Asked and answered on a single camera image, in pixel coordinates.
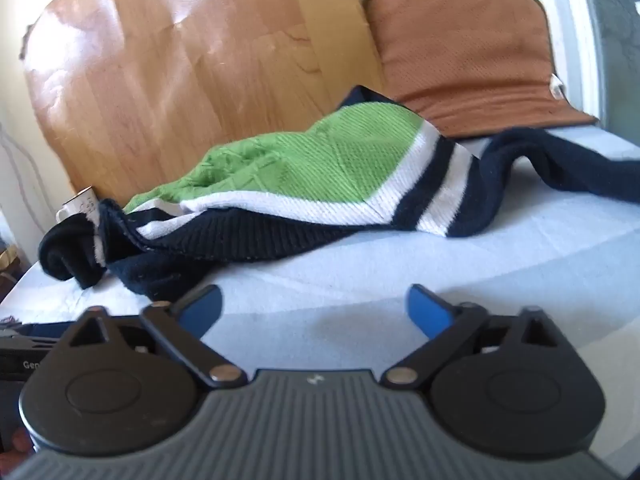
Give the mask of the person's left hand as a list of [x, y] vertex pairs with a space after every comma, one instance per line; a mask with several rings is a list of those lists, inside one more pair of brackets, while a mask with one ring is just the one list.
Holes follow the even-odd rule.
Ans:
[[17, 429], [11, 437], [12, 451], [18, 454], [29, 455], [34, 450], [32, 439], [24, 428]]

